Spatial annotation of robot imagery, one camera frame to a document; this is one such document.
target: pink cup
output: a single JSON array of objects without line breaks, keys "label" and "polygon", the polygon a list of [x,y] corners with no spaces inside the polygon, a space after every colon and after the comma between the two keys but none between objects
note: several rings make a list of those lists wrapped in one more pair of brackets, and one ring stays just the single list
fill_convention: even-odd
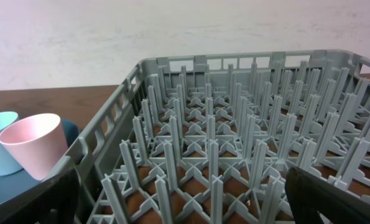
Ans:
[{"label": "pink cup", "polygon": [[36,180],[44,179],[67,151],[60,117],[37,114],[8,126],[0,143]]}]

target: white wall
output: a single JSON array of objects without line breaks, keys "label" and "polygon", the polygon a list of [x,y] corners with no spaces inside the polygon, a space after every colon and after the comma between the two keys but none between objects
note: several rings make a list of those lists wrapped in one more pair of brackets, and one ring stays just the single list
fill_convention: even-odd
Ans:
[{"label": "white wall", "polygon": [[0,90],[119,84],[142,58],[346,49],[370,0],[0,0]]}]

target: dish rack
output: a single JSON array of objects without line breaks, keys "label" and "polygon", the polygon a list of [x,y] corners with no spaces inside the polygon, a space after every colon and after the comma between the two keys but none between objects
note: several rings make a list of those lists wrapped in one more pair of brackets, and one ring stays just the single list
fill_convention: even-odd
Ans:
[{"label": "dish rack", "polygon": [[77,171],[75,223],[294,223],[292,166],[370,204],[363,65],[344,50],[141,60],[50,177]]}]

